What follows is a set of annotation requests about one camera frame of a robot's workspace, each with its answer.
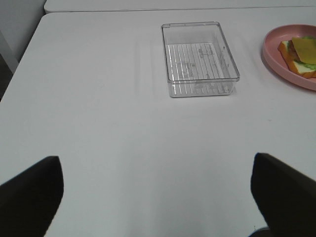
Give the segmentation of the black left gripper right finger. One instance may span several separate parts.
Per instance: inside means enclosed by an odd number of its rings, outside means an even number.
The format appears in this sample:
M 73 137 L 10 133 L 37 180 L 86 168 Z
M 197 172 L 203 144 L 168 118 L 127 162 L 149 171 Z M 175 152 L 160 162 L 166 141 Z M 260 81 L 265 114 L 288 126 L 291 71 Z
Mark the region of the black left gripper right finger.
M 316 182 L 268 153 L 257 153 L 251 193 L 267 227 L 254 237 L 314 237 Z

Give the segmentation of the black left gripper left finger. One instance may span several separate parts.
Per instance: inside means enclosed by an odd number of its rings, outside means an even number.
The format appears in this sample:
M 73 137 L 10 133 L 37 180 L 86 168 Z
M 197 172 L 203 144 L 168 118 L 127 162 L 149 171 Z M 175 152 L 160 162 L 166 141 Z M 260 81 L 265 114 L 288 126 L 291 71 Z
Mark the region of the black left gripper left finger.
M 58 156 L 43 158 L 0 186 L 0 235 L 45 236 L 64 193 Z

